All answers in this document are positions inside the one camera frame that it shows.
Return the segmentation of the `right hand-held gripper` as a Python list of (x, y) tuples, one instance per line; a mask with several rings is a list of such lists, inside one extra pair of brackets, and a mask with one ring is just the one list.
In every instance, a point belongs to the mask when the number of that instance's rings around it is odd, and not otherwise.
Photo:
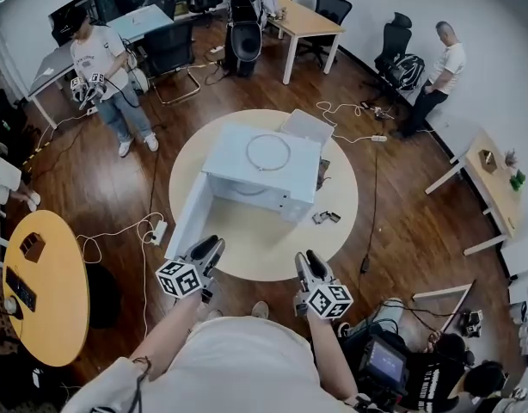
[(338, 319), (353, 304), (347, 287), (337, 280), (332, 269), (314, 250), (298, 252), (294, 257), (301, 289), (293, 299), (298, 317), (314, 313), (320, 319)]

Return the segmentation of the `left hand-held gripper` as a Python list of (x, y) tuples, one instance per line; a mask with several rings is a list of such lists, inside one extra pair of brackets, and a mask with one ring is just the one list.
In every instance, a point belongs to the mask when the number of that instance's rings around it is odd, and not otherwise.
[(200, 292), (203, 303), (208, 304), (213, 292), (212, 271), (218, 265), (225, 250), (225, 241), (217, 235), (199, 240), (187, 249), (187, 254), (167, 260), (157, 271), (156, 277), (162, 290), (176, 299)]

